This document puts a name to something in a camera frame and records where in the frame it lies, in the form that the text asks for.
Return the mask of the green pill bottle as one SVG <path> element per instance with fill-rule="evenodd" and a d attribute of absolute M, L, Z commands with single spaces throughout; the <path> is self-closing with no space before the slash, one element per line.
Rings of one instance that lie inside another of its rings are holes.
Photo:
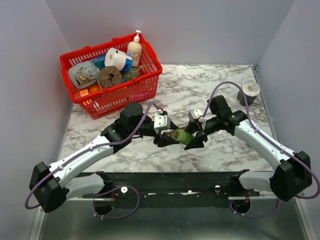
<path fill-rule="evenodd" d="M 183 145 L 188 145 L 194 139 L 192 134 L 180 128 L 174 130 L 171 137 Z"/>

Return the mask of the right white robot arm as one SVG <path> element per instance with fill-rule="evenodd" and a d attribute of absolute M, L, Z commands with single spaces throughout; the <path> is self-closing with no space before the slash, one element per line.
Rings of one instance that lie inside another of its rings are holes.
<path fill-rule="evenodd" d="M 241 196 L 247 190 L 263 190 L 274 193 L 280 200 L 289 201 L 312 184 L 311 160 L 304 151 L 295 152 L 264 133 L 241 110 L 233 112 L 222 95 L 209 101 L 215 117 L 205 119 L 199 109 L 188 113 L 186 132 L 195 134 L 185 147 L 202 148 L 208 135 L 224 130 L 244 141 L 262 156 L 272 172 L 243 170 L 233 177 L 230 191 Z"/>

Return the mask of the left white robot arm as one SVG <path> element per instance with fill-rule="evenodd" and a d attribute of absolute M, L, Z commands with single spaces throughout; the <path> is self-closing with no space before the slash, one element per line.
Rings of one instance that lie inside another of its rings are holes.
<path fill-rule="evenodd" d="M 84 177 L 79 175 L 96 162 L 125 148 L 132 142 L 134 135 L 160 140 L 161 131 L 178 129 L 161 107 L 156 107 L 154 118 L 149 117 L 148 112 L 139 103 L 131 102 L 120 112 L 118 119 L 85 147 L 52 164 L 40 162 L 35 165 L 25 208 L 33 209 L 29 205 L 31 196 L 35 197 L 37 206 L 45 213 L 53 212 L 71 198 L 90 194 L 107 197 L 111 185 L 102 174 L 93 173 Z"/>

